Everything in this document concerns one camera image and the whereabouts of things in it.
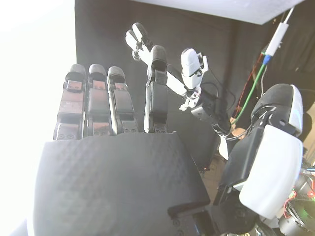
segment textured black panel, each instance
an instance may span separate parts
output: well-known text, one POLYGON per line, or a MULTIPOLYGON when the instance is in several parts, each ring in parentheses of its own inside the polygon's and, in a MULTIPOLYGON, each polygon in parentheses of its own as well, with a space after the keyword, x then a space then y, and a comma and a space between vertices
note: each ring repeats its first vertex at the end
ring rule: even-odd
POLYGON ((155 236, 209 198, 176 133, 128 133, 46 143, 34 202, 36 236, 155 236))

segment black backdrop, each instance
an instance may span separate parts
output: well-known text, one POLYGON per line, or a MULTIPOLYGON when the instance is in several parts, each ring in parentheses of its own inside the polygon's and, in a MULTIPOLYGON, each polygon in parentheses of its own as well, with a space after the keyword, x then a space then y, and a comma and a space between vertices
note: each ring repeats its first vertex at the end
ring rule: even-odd
MULTIPOLYGON (((294 10, 282 48, 276 53, 265 77, 265 89, 276 83, 293 83, 300 88, 314 88, 314 10, 312 0, 294 10)), ((99 63, 106 70, 119 66, 126 75, 139 127, 143 127, 146 66, 135 62, 125 43, 125 33, 135 22, 141 22, 150 39, 167 51, 168 63, 179 70, 180 55, 188 47, 208 56, 209 66, 225 89, 232 114, 252 65, 261 49, 271 39, 281 16, 259 26, 231 19, 183 11, 128 0, 77 0, 75 5, 77 62, 87 69, 99 63)), ((214 82, 207 72, 204 81, 214 82)), ((314 95, 307 94, 313 102, 314 95)), ((169 92, 168 126, 177 131, 199 168, 208 166, 217 149, 217 136, 211 127, 198 121, 189 111, 178 110, 182 100, 169 92)))

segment bright white background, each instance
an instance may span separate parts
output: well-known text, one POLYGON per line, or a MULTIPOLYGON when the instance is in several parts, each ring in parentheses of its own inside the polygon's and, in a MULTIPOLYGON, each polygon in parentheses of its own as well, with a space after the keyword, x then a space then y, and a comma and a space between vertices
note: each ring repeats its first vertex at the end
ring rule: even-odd
POLYGON ((74 0, 1 1, 0 236, 32 209, 42 145, 53 137, 73 63, 74 0))

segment green cable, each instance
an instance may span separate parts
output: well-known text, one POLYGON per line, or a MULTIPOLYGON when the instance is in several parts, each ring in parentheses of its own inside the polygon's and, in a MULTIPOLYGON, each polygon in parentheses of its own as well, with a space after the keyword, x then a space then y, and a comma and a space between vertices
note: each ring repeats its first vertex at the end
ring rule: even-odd
POLYGON ((255 81, 254 81, 254 84, 252 85, 252 89, 251 89, 250 93, 249 93, 248 96, 247 96, 247 99, 246 99, 246 101, 245 101, 245 103, 244 103, 244 106, 243 106, 241 112, 238 114, 237 118, 236 118, 231 124, 235 124, 235 123, 239 120, 239 118, 242 116, 242 114, 243 114, 243 112, 244 112, 244 110, 245 110, 245 108, 246 108, 248 102, 250 101, 250 98, 251 98, 251 96, 252 96, 252 93, 254 92, 255 86, 256 86, 256 84, 257 84, 257 82, 258 82, 258 80, 259 80, 259 77, 260 77, 262 71, 264 70, 265 66, 266 66, 265 64, 262 64, 262 65, 261 65, 261 67, 260 67, 260 69, 259 69, 259 71, 258 71, 258 73, 257 73, 256 79, 255 79, 255 81))

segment robotic hand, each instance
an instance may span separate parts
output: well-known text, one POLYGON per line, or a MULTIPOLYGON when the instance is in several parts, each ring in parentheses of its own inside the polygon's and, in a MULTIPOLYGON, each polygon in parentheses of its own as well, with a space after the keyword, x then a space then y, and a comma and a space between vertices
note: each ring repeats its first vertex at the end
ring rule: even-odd
MULTIPOLYGON (((176 132, 167 133, 165 100, 166 86, 184 88, 180 95, 185 99, 198 98, 191 112, 209 121, 217 133, 229 133, 221 99, 205 91, 191 97, 207 70, 206 57, 194 50, 183 52, 182 65, 191 68, 183 66, 184 86, 174 76, 181 73, 167 65, 165 50, 153 46, 143 28, 137 28, 126 40, 135 40, 133 57, 148 65, 148 133, 138 132, 120 68, 111 67, 106 76, 105 69, 94 64, 86 76, 83 66, 73 65, 63 86, 56 141, 46 143, 38 168, 29 235, 217 236, 244 234, 260 218, 274 218, 296 184, 302 161, 303 145, 296 136, 302 130, 303 109, 297 88, 276 85, 258 101, 210 206, 194 161, 176 132)), ((287 207, 292 217, 299 217, 292 209, 287 207)))

